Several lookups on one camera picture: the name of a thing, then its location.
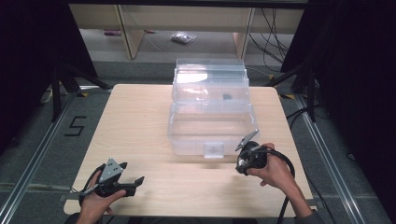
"wooden tabletop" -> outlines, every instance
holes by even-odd
[[[76,177],[83,189],[93,170],[109,158],[128,162],[120,183],[144,176],[134,197],[112,204],[115,215],[143,217],[277,217],[285,195],[261,187],[255,176],[235,171],[236,156],[205,159],[175,155],[167,138],[170,85],[119,84],[113,89]],[[251,87],[261,131],[259,143],[272,142],[296,170],[296,181],[307,200],[309,189],[296,146],[276,90]],[[79,212],[78,201],[67,200],[66,214]],[[294,217],[288,206],[285,217]]]

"hand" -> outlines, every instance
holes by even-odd
[[[274,144],[266,143],[263,146],[272,150]],[[296,185],[293,176],[287,166],[278,156],[267,153],[267,165],[262,169],[247,169],[249,175],[255,175],[262,179],[261,186],[270,185],[285,192],[290,186]]]
[[[272,143],[263,145],[270,150],[275,148]],[[308,217],[312,214],[312,210],[306,203],[305,197],[291,175],[287,164],[278,156],[267,153],[267,165],[261,169],[247,169],[247,173],[261,178],[261,186],[268,184],[282,190],[290,200],[297,218]]]
[[[96,172],[91,180],[89,188],[95,185],[96,180],[100,174],[101,171]],[[104,214],[104,212],[112,215],[113,211],[111,210],[110,205],[116,200],[122,198],[125,193],[126,191],[122,189],[106,198],[100,197],[95,192],[92,192],[88,196],[85,196],[84,201],[81,205],[81,212],[79,214],[77,224],[96,223],[99,218]]]

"metal rod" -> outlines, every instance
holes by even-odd
[[[0,211],[0,220],[2,224],[8,224],[14,216],[14,213],[17,210],[25,191],[29,187],[30,181],[32,180],[35,172],[38,170],[38,167],[40,166],[41,162],[47,154],[48,149],[50,148],[50,144],[56,134],[56,131],[58,130],[60,124],[64,119],[67,108],[71,105],[75,98],[76,95],[74,93],[66,96],[64,102],[64,109],[62,110],[60,116],[49,126],[46,134],[38,145],[35,154],[33,155],[32,159],[30,159],[18,183],[9,194],[6,202],[2,205]]]
[[[300,94],[296,95],[296,102],[300,109],[306,108],[305,101]],[[342,177],[340,170],[332,158],[330,150],[327,148],[326,143],[324,142],[320,131],[318,130],[317,124],[312,122],[307,113],[304,113],[304,121],[312,135],[312,138],[314,139],[314,142],[318,148],[318,152],[323,159],[325,167],[330,175],[330,178],[332,179],[332,182],[334,183],[334,187],[340,196],[341,202],[343,203],[351,222],[366,223],[364,217],[362,216],[361,210],[358,207],[358,204],[353,198],[347,183]]]

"gray floor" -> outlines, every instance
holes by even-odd
[[[81,33],[99,78],[108,84],[171,84],[177,58],[236,58],[232,34],[194,33],[197,35],[196,39],[187,45],[171,41],[172,31],[146,34],[137,57],[129,60],[119,36],[104,36],[103,31],[97,30],[81,30]],[[259,34],[254,34],[253,37],[264,43]],[[287,46],[290,44],[292,35],[280,35],[279,39]],[[269,50],[281,57],[277,48],[271,47]],[[252,86],[260,86],[268,82],[270,75],[280,76],[275,71],[281,64],[268,56],[265,57],[264,62],[262,52],[251,40],[248,43],[245,64]],[[81,85],[91,85],[84,80],[78,82]],[[276,87],[279,94],[291,94],[291,83],[292,78],[279,84]],[[65,110],[64,118],[56,129],[43,159],[38,162],[37,169],[32,173],[28,188],[22,195],[18,207],[12,211],[13,216],[9,223],[63,223],[67,219],[63,211],[64,195],[73,185],[109,94],[109,92],[97,91],[90,92],[86,97],[76,97],[72,94],[63,96],[64,103],[70,102],[70,106]],[[285,115],[299,109],[297,100],[280,98],[280,101]],[[9,147],[0,157],[1,202],[5,203],[9,199],[13,186],[18,183],[23,174],[29,172],[26,167],[30,167],[29,161],[37,152],[42,138],[51,125],[51,112],[51,102],[39,107],[18,135],[20,144]],[[315,112],[316,125],[321,136],[366,223],[390,223],[359,165],[346,157],[348,149],[325,109],[318,108]],[[65,136],[76,132],[75,129],[69,128],[75,116],[86,117],[79,119],[77,123],[77,125],[84,126],[84,130],[80,136]],[[318,211],[326,223],[333,222],[318,193],[314,190],[314,186],[320,192],[337,223],[356,223],[348,214],[346,204],[339,195],[303,116],[295,120],[291,132],[306,174],[314,184],[311,185],[311,189],[318,203]],[[126,222],[127,217],[116,217],[111,223]],[[275,223],[276,221],[274,218],[260,218],[259,222]],[[287,218],[284,223],[293,223],[293,220]]]

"finger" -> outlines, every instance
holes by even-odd
[[[275,149],[275,145],[273,143],[264,143],[262,145],[265,147],[269,147],[268,149],[270,149],[270,150]]]
[[[102,173],[102,171],[96,172],[96,174],[92,177],[89,188],[93,187],[95,185],[96,180],[98,179],[99,175]]]
[[[262,181],[262,182],[260,183],[260,186],[262,186],[262,187],[264,187],[265,185],[267,185],[267,183],[265,183],[265,181]]]
[[[113,215],[113,209],[111,209],[111,207],[108,207],[108,208],[106,209],[106,212],[107,212],[109,215]]]
[[[110,203],[114,203],[116,200],[122,198],[125,194],[126,194],[126,190],[122,189],[122,190],[119,190],[119,191],[115,192],[114,194],[108,196],[106,199]]]
[[[247,169],[247,174],[248,175],[255,175],[255,176],[257,176],[258,174],[259,174],[259,169],[255,169],[255,168],[250,168],[250,169]]]

